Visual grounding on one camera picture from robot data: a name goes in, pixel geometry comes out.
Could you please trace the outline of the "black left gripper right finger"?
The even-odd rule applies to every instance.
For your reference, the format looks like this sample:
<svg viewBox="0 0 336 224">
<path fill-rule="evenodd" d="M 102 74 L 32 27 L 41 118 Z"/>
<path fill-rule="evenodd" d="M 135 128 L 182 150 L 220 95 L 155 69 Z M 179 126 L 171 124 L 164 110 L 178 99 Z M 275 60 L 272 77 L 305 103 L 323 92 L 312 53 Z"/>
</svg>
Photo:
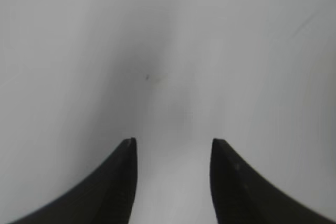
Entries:
<svg viewBox="0 0 336 224">
<path fill-rule="evenodd" d="M 263 178 L 225 140 L 213 139 L 209 178 L 218 223 L 332 223 Z"/>
</svg>

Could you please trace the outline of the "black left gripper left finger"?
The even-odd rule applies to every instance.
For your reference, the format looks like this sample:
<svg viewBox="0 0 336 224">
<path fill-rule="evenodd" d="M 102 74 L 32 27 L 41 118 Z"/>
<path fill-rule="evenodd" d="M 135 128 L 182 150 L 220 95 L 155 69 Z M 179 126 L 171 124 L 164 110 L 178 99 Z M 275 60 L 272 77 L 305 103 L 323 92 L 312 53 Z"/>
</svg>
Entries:
<svg viewBox="0 0 336 224">
<path fill-rule="evenodd" d="M 138 179 L 135 138 L 123 140 L 83 181 L 15 223 L 128 223 Z"/>
</svg>

